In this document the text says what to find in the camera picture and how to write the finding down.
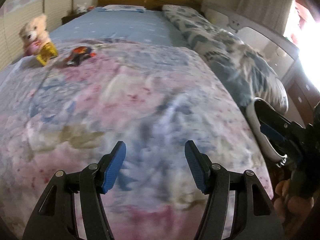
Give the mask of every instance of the metal screw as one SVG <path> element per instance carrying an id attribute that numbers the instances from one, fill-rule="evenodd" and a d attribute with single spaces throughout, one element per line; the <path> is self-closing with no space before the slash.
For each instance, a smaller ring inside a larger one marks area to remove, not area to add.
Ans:
<path id="1" fill-rule="evenodd" d="M 57 176 L 57 177 L 61 177 L 62 175 L 63 175 L 63 171 L 57 171 L 57 172 L 56 172 L 56 176 Z"/>
<path id="2" fill-rule="evenodd" d="M 246 170 L 245 174 L 247 174 L 248 176 L 252 177 L 254 175 L 254 172 L 251 170 Z"/>
<path id="3" fill-rule="evenodd" d="M 220 169 L 221 169 L 221 166 L 220 166 L 219 164 L 217 164 L 217 163 L 214 163 L 214 164 L 212 164 L 212 168 L 213 168 L 214 170 L 220 170 Z"/>
<path id="4" fill-rule="evenodd" d="M 96 170 L 98 168 L 98 164 L 97 163 L 91 163 L 89 165 L 89 170 Z"/>

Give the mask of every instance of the wooden cabinet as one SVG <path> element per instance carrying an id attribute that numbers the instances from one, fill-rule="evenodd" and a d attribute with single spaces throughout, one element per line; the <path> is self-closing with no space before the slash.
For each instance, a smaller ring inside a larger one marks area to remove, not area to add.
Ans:
<path id="1" fill-rule="evenodd" d="M 320 93 L 302 69 L 297 71 L 294 82 L 288 89 L 288 95 L 299 111 L 304 124 L 313 124 L 313 108 L 320 101 Z"/>
<path id="2" fill-rule="evenodd" d="M 85 13 L 75 13 L 75 14 L 67 15 L 67 16 L 65 16 L 65 17 L 63 17 L 61 19 L 62 25 L 66 24 L 66 23 L 72 21 L 73 19 L 76 19 L 76 18 L 78 18 L 78 17 L 80 17 L 81 15 L 84 15 L 84 14 Z"/>

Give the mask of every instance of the drawer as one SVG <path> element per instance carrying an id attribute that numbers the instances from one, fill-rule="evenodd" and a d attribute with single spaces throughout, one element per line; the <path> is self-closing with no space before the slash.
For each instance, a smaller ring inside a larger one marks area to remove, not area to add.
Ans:
<path id="1" fill-rule="evenodd" d="M 320 93 L 316 87 L 310 82 L 303 70 L 300 70 L 296 77 L 295 81 L 302 90 L 303 94 L 306 96 L 310 106 L 315 107 L 320 101 Z"/>
<path id="2" fill-rule="evenodd" d="M 309 104 L 307 97 L 305 96 L 297 82 L 294 82 L 289 88 L 288 95 L 291 97 L 294 105 L 301 115 L 304 124 L 313 124 L 313 108 Z"/>

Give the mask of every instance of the finger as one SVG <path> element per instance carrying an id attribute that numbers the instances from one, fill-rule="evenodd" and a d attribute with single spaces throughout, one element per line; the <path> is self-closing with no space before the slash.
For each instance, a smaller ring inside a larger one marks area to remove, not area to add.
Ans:
<path id="1" fill-rule="evenodd" d="M 286 238 L 290 239 L 292 236 L 294 236 L 294 234 L 299 230 L 303 222 L 304 222 L 304 219 L 301 218 L 300 216 L 294 217 L 285 228 Z"/>
<path id="2" fill-rule="evenodd" d="M 288 210 L 295 215 L 301 215 L 303 217 L 306 217 L 306 215 L 308 216 L 311 209 L 311 199 L 306 200 L 301 197 L 293 196 L 288 201 Z"/>
<path id="3" fill-rule="evenodd" d="M 277 186 L 276 186 L 276 193 L 279 196 L 282 196 L 282 188 L 283 188 L 283 184 L 285 183 L 285 180 L 280 181 Z"/>
<path id="4" fill-rule="evenodd" d="M 284 182 L 282 187 L 282 196 L 286 197 L 289 192 L 289 186 L 290 186 L 291 179 L 288 179 Z"/>
<path id="5" fill-rule="evenodd" d="M 277 198 L 273 203 L 273 207 L 279 217 L 281 223 L 285 221 L 285 208 L 284 208 L 284 201 L 282 198 Z"/>

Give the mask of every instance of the curtain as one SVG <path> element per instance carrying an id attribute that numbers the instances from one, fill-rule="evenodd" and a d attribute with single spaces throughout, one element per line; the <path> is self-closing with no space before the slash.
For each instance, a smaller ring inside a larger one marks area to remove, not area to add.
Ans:
<path id="1" fill-rule="evenodd" d="M 240 0 L 237 13 L 284 34 L 294 0 Z"/>

